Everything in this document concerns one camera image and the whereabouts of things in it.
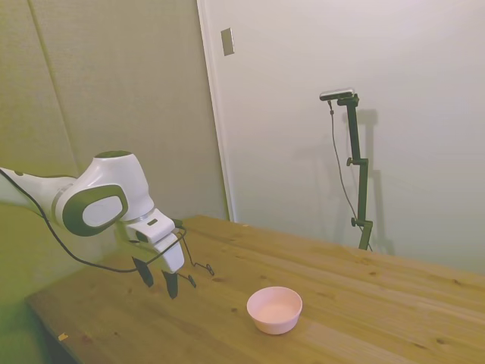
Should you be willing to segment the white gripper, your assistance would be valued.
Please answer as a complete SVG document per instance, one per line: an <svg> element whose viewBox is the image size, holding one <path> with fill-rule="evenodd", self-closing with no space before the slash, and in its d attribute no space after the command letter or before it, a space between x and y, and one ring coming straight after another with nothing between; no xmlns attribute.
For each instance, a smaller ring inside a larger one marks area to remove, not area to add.
<svg viewBox="0 0 485 364"><path fill-rule="evenodd" d="M167 292L178 295L178 274L185 263L183 250L175 235L175 223L159 210L152 210L127 224L128 247L136 271L147 287L154 284L148 264L163 270Z"/></svg>

